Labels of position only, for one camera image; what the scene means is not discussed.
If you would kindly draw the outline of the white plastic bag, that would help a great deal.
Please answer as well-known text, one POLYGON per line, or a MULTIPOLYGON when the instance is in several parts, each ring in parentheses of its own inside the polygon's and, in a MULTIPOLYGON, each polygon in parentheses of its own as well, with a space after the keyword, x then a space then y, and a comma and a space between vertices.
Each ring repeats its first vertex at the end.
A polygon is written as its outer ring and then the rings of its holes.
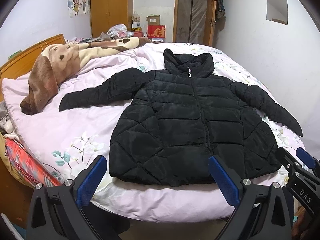
POLYGON ((117 24, 111 27, 108 32, 106 33, 107 38, 127 38, 133 37, 134 32, 128 31, 126 25, 124 24, 117 24))

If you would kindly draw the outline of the cartoon couple wall sticker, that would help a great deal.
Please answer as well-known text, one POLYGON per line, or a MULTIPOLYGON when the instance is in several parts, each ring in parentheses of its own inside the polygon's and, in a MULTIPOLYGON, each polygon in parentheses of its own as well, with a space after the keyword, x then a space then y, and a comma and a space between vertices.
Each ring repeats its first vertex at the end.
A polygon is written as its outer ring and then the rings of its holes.
POLYGON ((68 0, 68 9, 70 17, 89 15, 91 12, 91 0, 68 0))

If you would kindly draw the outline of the wooden headboard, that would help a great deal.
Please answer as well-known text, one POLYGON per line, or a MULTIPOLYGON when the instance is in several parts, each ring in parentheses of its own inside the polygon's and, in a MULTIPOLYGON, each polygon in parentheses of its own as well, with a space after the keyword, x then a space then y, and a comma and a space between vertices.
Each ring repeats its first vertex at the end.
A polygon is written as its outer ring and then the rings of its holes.
POLYGON ((1 81, 4 78, 16 79, 31 71, 37 57, 42 51, 52 44, 65 44, 63 34, 52 36, 46 40, 40 41, 26 50, 20 52, 1 66, 1 81))

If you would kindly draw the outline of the red gift box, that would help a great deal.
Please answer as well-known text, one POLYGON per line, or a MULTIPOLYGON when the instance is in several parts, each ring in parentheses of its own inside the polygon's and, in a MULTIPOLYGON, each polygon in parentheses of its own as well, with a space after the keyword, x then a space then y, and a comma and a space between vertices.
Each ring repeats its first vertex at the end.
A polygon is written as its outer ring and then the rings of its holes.
POLYGON ((147 36, 148 38, 165 38, 165 26, 148 25, 147 36))

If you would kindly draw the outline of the wooden wardrobe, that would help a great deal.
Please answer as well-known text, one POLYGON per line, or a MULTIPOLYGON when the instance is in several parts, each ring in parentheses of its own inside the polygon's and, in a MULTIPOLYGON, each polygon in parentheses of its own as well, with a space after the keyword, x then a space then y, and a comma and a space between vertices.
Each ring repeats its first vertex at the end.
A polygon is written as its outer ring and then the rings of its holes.
POLYGON ((98 37, 118 24, 131 30, 132 14, 133 0, 91 0, 92 36, 98 37))

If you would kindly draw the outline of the brown dog print blanket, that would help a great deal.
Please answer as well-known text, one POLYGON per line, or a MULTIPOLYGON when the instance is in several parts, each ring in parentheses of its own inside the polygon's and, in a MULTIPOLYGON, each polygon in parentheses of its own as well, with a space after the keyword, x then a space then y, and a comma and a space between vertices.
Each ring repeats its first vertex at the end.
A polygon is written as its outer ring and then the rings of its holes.
POLYGON ((37 114, 58 94, 61 83, 79 72, 91 59, 116 55, 139 48, 151 40, 130 37, 117 40, 52 44, 37 57, 29 75, 29 94, 20 103, 24 114, 37 114))

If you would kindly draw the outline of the wooden door frame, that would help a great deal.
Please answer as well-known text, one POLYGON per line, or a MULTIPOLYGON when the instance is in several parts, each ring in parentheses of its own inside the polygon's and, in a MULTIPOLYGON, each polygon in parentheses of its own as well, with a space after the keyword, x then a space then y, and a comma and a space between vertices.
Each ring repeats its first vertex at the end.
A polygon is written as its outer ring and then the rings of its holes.
POLYGON ((213 45, 217 0, 175 0, 172 41, 213 45))

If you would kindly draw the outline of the black puffer jacket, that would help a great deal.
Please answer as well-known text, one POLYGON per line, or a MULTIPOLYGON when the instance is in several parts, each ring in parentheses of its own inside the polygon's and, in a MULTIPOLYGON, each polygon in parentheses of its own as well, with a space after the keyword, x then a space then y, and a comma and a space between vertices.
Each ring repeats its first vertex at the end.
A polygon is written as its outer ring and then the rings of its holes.
POLYGON ((131 101, 112 132, 111 176, 144 185, 209 184, 212 156, 241 178, 280 169, 275 136, 259 112, 300 136, 290 112, 259 86, 215 75, 209 53, 166 49, 163 57, 163 70, 129 68, 61 100, 59 111, 131 101))

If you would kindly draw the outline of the hanging bags on door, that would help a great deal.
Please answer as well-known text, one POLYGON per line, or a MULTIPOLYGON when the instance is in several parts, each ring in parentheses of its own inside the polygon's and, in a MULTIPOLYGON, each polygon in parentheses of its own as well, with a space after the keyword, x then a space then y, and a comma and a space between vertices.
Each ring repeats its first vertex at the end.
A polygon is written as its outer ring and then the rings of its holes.
POLYGON ((216 18, 217 19, 222 19, 225 17, 225 7, 223 0, 217 0, 217 11, 216 11, 216 18))

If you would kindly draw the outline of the brown cardboard box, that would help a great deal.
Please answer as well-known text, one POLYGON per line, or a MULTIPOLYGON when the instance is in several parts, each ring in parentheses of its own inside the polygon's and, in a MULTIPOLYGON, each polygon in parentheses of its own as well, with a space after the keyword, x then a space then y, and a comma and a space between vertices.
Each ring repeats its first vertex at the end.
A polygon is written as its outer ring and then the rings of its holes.
POLYGON ((147 17, 148 25, 160 25, 160 16, 159 15, 149 15, 147 17))

